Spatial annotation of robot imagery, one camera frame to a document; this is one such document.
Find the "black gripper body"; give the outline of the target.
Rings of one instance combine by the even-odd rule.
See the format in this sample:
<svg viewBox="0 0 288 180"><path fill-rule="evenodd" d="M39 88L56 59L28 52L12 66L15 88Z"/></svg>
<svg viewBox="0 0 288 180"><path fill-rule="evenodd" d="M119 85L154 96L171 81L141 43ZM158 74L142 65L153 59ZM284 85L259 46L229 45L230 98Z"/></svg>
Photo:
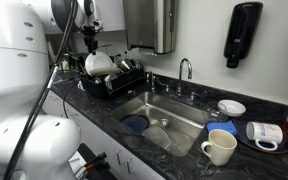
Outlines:
<svg viewBox="0 0 288 180"><path fill-rule="evenodd" d="M98 41L95 39L97 31L94 27L84 26L83 34L84 34L84 42L88 48L90 53L94 53L98 48Z"/></svg>

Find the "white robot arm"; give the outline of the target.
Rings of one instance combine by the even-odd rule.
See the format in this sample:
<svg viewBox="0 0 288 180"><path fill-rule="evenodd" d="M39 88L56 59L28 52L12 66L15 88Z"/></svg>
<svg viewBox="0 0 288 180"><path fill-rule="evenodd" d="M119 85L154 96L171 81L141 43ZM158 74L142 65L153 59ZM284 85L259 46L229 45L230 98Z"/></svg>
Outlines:
<svg viewBox="0 0 288 180"><path fill-rule="evenodd" d="M92 0L0 0L0 164L3 180L76 180L69 159L79 147L74 121L40 109L59 64L49 65L46 36L67 38L92 15Z"/></svg>

